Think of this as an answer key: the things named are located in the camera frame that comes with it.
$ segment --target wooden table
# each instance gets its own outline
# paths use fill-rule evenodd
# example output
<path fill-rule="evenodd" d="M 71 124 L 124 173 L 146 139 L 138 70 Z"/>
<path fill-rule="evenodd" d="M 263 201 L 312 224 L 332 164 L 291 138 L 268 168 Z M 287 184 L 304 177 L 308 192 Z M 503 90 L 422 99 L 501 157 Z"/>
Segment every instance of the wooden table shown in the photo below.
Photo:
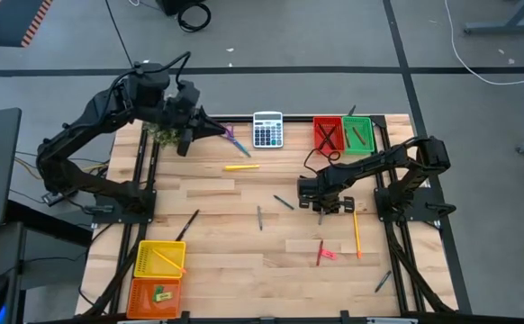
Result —
<path fill-rule="evenodd" d="M 408 115 L 386 115 L 386 120 L 391 144 L 413 136 Z M 136 122 L 117 132 L 110 179 L 131 180 L 140 126 Z M 312 124 L 287 122 L 284 129 L 284 148 L 254 149 L 251 125 L 235 124 L 235 135 L 252 158 L 219 137 L 194 142 L 187 157 L 177 156 L 175 148 L 160 152 L 158 200 L 146 238 L 173 240 L 190 215 L 200 209 L 184 237 L 187 274 L 183 278 L 182 310 L 190 311 L 193 318 L 338 317 L 341 310 L 349 310 L 350 316 L 399 315 L 392 277 L 374 293 L 391 268 L 384 225 L 375 210 L 375 179 L 360 180 L 343 193 L 355 198 L 359 213 L 363 257 L 357 259 L 351 214 L 327 215 L 319 226 L 317 213 L 298 208 L 291 211 L 273 197 L 279 195 L 297 206 L 296 179 L 312 176 L 303 167 L 313 148 Z M 381 148 L 379 134 L 376 137 Z M 363 157 L 347 156 L 340 161 L 359 158 Z M 260 164 L 260 169 L 222 171 L 226 165 L 240 164 Z M 309 165 L 325 167 L 327 161 L 316 155 Z M 263 213 L 262 231 L 258 228 L 257 205 Z M 410 230 L 420 273 L 445 304 L 456 308 L 438 232 L 415 222 L 410 223 Z M 91 247 L 82 282 L 89 299 L 94 300 L 113 276 L 121 237 L 122 225 L 115 224 Z M 323 257 L 317 267 L 321 239 L 324 248 L 338 253 L 338 259 Z M 409 306 L 414 310 L 410 281 L 407 273 L 402 273 Z M 120 311 L 126 310 L 130 281 L 131 274 L 127 274 Z M 87 308 L 89 305 L 80 299 L 77 313 Z"/>

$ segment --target green plant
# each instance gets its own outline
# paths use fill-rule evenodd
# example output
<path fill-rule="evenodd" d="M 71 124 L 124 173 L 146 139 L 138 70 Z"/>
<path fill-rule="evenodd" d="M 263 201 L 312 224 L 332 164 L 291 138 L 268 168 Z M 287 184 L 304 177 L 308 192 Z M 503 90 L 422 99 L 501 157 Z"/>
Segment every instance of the green plant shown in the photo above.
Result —
<path fill-rule="evenodd" d="M 148 131 L 148 134 L 160 144 L 161 148 L 168 145 L 178 145 L 180 143 L 180 131 L 178 130 L 164 130 L 157 124 L 151 122 L 144 122 L 142 128 Z"/>

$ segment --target plastic basket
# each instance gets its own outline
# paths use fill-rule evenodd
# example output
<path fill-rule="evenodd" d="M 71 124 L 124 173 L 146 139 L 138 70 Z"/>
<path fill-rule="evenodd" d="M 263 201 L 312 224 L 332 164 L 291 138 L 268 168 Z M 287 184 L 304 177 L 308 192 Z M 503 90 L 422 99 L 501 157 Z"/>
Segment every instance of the plastic basket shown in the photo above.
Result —
<path fill-rule="evenodd" d="M 138 246 L 134 276 L 137 278 L 181 278 L 182 271 L 163 257 L 184 268 L 186 243 L 181 241 L 143 240 Z"/>
<path fill-rule="evenodd" d="M 346 143 L 346 153 L 367 154 L 374 152 L 374 135 L 370 118 L 344 116 L 342 117 L 342 124 L 349 141 L 349 143 Z M 357 132 L 364 140 L 364 143 L 358 137 Z"/>
<path fill-rule="evenodd" d="M 337 116 L 316 116 L 312 120 L 314 126 L 314 147 L 320 149 L 322 153 L 329 155 L 333 151 L 344 151 L 344 134 L 342 130 L 342 119 Z M 334 144 L 332 148 L 328 142 L 322 145 L 325 135 L 322 132 L 320 125 L 328 134 L 333 128 L 336 128 L 330 135 L 330 140 Z"/>
<path fill-rule="evenodd" d="M 180 279 L 134 278 L 126 317 L 131 320 L 176 319 L 180 312 Z M 154 294 L 161 287 L 172 293 L 172 299 L 155 301 Z"/>

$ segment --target yellow pencil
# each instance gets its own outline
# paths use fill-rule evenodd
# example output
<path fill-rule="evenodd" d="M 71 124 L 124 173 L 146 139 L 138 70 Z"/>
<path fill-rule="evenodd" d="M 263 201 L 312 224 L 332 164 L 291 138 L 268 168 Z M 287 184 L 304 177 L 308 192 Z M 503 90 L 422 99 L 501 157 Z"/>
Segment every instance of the yellow pencil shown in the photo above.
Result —
<path fill-rule="evenodd" d="M 362 251 L 360 250 L 360 234 L 358 234 L 358 214 L 354 211 L 354 232 L 356 233 L 356 250 L 358 258 L 362 258 Z"/>
<path fill-rule="evenodd" d="M 260 165 L 253 165 L 253 166 L 225 166 L 224 171 L 235 171 L 235 170 L 246 170 L 250 168 L 259 168 Z"/>
<path fill-rule="evenodd" d="M 168 262 L 171 266 L 173 266 L 174 268 L 182 271 L 183 274 L 186 273 L 186 270 L 183 268 L 183 267 L 180 267 L 180 265 L 177 265 L 175 264 L 174 262 L 172 262 L 172 260 L 170 260 L 169 258 L 165 257 L 165 256 L 162 256 L 161 253 L 159 253 L 157 250 L 155 250 L 154 248 L 152 248 L 152 252 L 156 253 L 157 256 L 159 256 L 162 260 Z"/>

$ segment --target black robotic arm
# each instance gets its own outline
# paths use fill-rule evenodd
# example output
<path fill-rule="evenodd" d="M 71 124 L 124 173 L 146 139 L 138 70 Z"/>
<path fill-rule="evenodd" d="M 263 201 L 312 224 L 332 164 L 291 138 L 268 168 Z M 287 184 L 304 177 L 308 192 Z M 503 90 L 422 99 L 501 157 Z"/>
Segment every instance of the black robotic arm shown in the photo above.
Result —
<path fill-rule="evenodd" d="M 200 91 L 192 82 L 178 81 L 178 94 L 165 99 L 170 85 L 167 68 L 190 53 L 162 67 L 159 64 L 135 64 L 118 76 L 107 90 L 96 94 L 86 105 L 84 113 L 52 139 L 38 147 L 36 166 L 46 189 L 66 193 L 77 189 L 113 198 L 126 212 L 143 214 L 150 207 L 152 192 L 140 189 L 140 184 L 127 181 L 121 184 L 82 172 L 68 158 L 90 140 L 104 133 L 119 130 L 128 122 L 141 120 L 156 123 L 163 129 L 180 133 L 177 153 L 185 156 L 194 140 L 222 135 L 223 126 L 197 108 Z"/>
<path fill-rule="evenodd" d="M 408 156 L 408 149 L 417 148 L 416 159 Z M 346 212 L 354 211 L 354 201 L 347 197 L 339 200 L 339 194 L 351 187 L 357 180 L 373 176 L 397 167 L 405 167 L 408 173 L 387 188 L 383 199 L 396 212 L 411 203 L 414 191 L 432 175 L 438 175 L 450 168 L 450 161 L 444 142 L 434 137 L 413 138 L 395 145 L 371 157 L 350 164 L 330 164 L 317 172 L 314 178 L 298 179 L 300 207 L 316 212 L 338 213 L 340 205 Z"/>

